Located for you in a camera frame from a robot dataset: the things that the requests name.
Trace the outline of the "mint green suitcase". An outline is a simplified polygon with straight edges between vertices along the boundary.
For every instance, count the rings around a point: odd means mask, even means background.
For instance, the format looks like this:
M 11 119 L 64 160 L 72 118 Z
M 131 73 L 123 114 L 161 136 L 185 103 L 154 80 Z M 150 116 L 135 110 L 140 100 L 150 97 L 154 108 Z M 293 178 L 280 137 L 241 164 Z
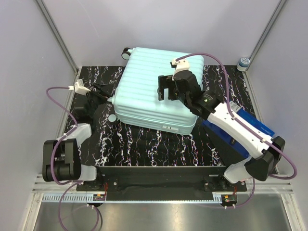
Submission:
M 128 125 L 180 135 L 191 134 L 197 116 L 178 100 L 158 99 L 158 77 L 174 73 L 170 62 L 184 52 L 124 48 L 127 60 L 122 77 L 109 98 L 117 118 Z

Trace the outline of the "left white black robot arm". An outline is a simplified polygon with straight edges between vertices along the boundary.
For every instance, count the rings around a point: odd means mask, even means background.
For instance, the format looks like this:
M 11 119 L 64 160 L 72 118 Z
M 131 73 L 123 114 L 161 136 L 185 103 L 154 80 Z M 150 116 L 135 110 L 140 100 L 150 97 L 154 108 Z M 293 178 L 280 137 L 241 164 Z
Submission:
M 46 182 L 53 181 L 65 185 L 70 182 L 87 181 L 87 185 L 95 191 L 103 187 L 104 179 L 98 175 L 98 168 L 81 164 L 79 147 L 96 129 L 94 114 L 97 108 L 108 103 L 111 97 L 106 91 L 107 86 L 107 84 L 93 83 L 87 88 L 82 80 L 77 80 L 72 86 L 50 87 L 46 90 L 48 98 L 67 112 L 74 122 L 71 129 L 61 137 L 47 140 L 43 144 L 42 176 Z M 70 112 L 49 94 L 50 90 L 55 89 L 74 91 L 84 96 L 86 101 Z

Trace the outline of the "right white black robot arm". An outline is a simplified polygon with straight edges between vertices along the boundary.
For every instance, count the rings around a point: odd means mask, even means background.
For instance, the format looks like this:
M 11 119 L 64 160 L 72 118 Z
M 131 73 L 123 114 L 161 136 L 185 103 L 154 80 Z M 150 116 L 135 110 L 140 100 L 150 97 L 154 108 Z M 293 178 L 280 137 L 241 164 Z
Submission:
M 248 151 L 248 158 L 230 165 L 218 179 L 222 190 L 229 191 L 247 178 L 259 181 L 268 178 L 281 159 L 285 146 L 282 137 L 273 138 L 233 113 L 214 92 L 203 91 L 189 70 L 159 76 L 157 92 L 160 101 L 164 100 L 165 89 L 168 89 L 170 100 L 181 101 L 194 115 L 219 127 Z

